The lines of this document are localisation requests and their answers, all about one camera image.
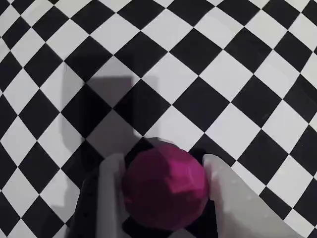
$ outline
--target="magenta ball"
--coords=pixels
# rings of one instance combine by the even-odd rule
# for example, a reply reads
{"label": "magenta ball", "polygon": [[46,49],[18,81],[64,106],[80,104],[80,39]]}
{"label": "magenta ball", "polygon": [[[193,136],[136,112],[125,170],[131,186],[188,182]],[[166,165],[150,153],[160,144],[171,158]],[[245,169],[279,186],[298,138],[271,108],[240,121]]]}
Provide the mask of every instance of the magenta ball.
{"label": "magenta ball", "polygon": [[194,157],[164,145],[136,156],[122,178],[122,191],[126,210],[138,223],[175,231],[201,216],[209,184]]}

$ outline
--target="black and white checkered surface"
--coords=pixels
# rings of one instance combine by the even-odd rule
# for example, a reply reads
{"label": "black and white checkered surface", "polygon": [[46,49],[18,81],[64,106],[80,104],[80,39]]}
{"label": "black and white checkered surface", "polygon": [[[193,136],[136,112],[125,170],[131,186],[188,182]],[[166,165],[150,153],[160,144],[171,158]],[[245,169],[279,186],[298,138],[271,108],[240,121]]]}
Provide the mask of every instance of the black and white checkered surface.
{"label": "black and white checkered surface", "polygon": [[63,237],[86,174],[150,137],[317,237],[316,0],[0,0],[0,36],[0,238]]}

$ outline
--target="ball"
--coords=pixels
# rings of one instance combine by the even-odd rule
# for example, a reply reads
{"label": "ball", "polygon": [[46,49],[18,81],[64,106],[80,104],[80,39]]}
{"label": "ball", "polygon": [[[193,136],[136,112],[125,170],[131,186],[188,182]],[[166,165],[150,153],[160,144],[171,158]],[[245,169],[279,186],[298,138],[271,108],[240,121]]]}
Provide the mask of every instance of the ball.
{"label": "ball", "polygon": [[209,184],[193,156],[167,144],[136,156],[123,175],[122,192],[126,210],[136,222],[175,231],[201,216]]}

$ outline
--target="checkered floor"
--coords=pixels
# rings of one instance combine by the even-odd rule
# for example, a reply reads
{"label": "checkered floor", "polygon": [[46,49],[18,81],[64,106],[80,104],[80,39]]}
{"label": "checkered floor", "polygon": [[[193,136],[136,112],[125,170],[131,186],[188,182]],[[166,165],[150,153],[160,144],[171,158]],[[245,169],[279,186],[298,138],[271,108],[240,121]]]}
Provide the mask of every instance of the checkered floor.
{"label": "checkered floor", "polygon": [[316,238],[316,12],[316,0],[0,0],[0,238],[63,237],[86,174],[151,137],[219,155]]}

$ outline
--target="white plastic part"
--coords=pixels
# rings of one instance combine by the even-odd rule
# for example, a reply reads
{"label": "white plastic part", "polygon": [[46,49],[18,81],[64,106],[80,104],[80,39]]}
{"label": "white plastic part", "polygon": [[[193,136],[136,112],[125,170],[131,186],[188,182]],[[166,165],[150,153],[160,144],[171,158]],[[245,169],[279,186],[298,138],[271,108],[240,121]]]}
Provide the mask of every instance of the white plastic part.
{"label": "white plastic part", "polygon": [[218,156],[204,155],[219,238],[301,238]]}
{"label": "white plastic part", "polygon": [[127,237],[121,228],[127,218],[120,188],[124,171],[122,154],[113,154],[100,164],[96,238]]}

